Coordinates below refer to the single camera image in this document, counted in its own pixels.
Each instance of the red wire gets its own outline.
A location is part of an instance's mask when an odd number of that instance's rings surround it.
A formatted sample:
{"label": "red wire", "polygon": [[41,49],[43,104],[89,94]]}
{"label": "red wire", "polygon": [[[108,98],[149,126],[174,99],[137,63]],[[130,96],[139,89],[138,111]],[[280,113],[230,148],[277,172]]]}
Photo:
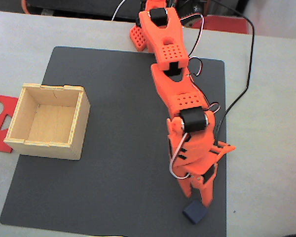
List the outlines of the red wire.
{"label": "red wire", "polygon": [[26,14],[30,14],[30,12],[28,11],[28,8],[27,8],[27,6],[26,6],[26,0],[21,0],[21,6],[22,6],[23,11],[24,11]]}

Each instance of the white wire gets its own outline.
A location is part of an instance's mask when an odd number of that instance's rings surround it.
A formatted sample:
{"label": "white wire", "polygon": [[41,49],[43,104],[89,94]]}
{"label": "white wire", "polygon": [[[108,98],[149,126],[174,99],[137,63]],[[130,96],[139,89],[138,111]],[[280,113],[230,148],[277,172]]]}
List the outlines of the white wire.
{"label": "white wire", "polygon": [[192,52],[191,52],[189,55],[191,55],[191,54],[194,52],[194,50],[196,49],[196,47],[197,47],[197,45],[198,45],[198,43],[199,43],[199,40],[201,39],[202,33],[203,33],[203,28],[204,28],[204,17],[203,17],[202,14],[200,14],[200,17],[201,17],[201,19],[202,19],[201,30],[200,30],[199,36],[198,36],[198,38],[197,38],[196,45],[195,45],[194,49],[192,50]]}
{"label": "white wire", "polygon": [[197,77],[201,74],[202,72],[202,69],[203,69],[203,62],[202,60],[199,58],[199,57],[196,57],[196,56],[192,56],[189,58],[189,60],[193,59],[193,58],[197,58],[199,60],[199,69],[198,69],[198,72],[197,74],[195,74]]}
{"label": "white wire", "polygon": [[180,141],[180,143],[179,143],[179,145],[178,145],[176,151],[173,153],[173,156],[172,156],[172,158],[171,158],[171,160],[170,160],[170,164],[169,164],[169,171],[170,171],[170,173],[173,175],[173,177],[175,177],[175,178],[177,178],[177,179],[186,179],[186,178],[189,176],[189,173],[188,173],[186,176],[184,176],[184,177],[180,177],[180,176],[177,176],[177,175],[173,172],[173,163],[174,163],[174,161],[175,161],[175,159],[176,159],[176,157],[177,157],[177,155],[178,155],[178,153],[179,153],[179,151],[180,151],[180,149],[181,149],[181,147],[182,147],[182,145],[183,145],[183,142],[185,141],[187,135],[188,135],[187,132],[183,135],[183,137],[182,137],[182,139],[181,139],[181,141]]}
{"label": "white wire", "polygon": [[210,109],[210,108],[213,107],[214,105],[218,105],[218,108],[215,109],[215,111],[213,111],[213,113],[215,114],[215,113],[217,113],[218,110],[221,108],[221,105],[220,105],[218,102],[214,102],[214,103],[212,103],[212,104],[208,107],[208,109]]}
{"label": "white wire", "polygon": [[111,21],[114,20],[116,14],[117,14],[117,12],[118,12],[118,10],[120,9],[120,7],[123,5],[124,2],[126,2],[126,0],[122,0],[122,1],[119,3],[119,5],[117,6],[117,8],[116,8],[116,10],[115,10],[115,12],[114,12],[114,14],[113,14],[113,17],[112,17]]}
{"label": "white wire", "polygon": [[201,13],[199,13],[199,12],[193,13],[193,14],[190,14],[190,15],[187,15],[187,16],[184,16],[184,17],[180,18],[180,21],[185,20],[187,18],[190,18],[192,16],[200,16],[200,15],[201,15]]}

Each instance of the red cutout shape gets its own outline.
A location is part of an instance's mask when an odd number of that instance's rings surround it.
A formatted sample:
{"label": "red cutout shape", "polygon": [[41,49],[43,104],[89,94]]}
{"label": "red cutout shape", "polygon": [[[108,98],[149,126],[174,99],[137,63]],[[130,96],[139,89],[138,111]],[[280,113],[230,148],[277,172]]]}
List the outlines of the red cutout shape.
{"label": "red cutout shape", "polygon": [[0,152],[11,153],[12,148],[3,142],[8,129],[1,130],[1,127],[7,115],[13,116],[18,98],[0,95],[0,102],[3,104],[3,112],[0,114]]}

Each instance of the orange 3d printed part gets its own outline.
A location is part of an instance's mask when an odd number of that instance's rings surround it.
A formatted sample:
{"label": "orange 3d printed part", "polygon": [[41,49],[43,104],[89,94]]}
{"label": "orange 3d printed part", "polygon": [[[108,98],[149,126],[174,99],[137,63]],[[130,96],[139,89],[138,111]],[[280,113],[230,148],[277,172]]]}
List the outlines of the orange 3d printed part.
{"label": "orange 3d printed part", "polygon": [[[183,43],[180,18],[165,0],[142,3],[130,38],[138,51],[146,47],[156,57],[151,73],[160,98],[169,110],[169,171],[177,178],[189,198],[192,188],[200,191],[202,203],[213,199],[213,183],[218,161],[235,146],[218,141],[215,144],[215,112],[203,92],[194,84],[188,70],[189,56]],[[181,75],[173,81],[171,76]]]}

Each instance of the red foam piece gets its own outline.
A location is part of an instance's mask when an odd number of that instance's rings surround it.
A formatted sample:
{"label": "red foam piece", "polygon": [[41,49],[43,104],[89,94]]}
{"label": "red foam piece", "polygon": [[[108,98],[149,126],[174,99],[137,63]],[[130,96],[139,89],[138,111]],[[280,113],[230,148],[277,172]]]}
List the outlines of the red foam piece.
{"label": "red foam piece", "polygon": [[[200,26],[201,26],[201,20],[195,22],[192,28],[199,29]],[[212,30],[212,31],[224,31],[224,32],[247,34],[248,23],[246,19],[242,17],[205,16],[204,29]]]}
{"label": "red foam piece", "polygon": [[0,95],[0,102],[3,103],[3,112],[0,114],[0,152],[11,153],[12,148],[3,142],[8,129],[1,130],[7,115],[13,116],[18,98]]}

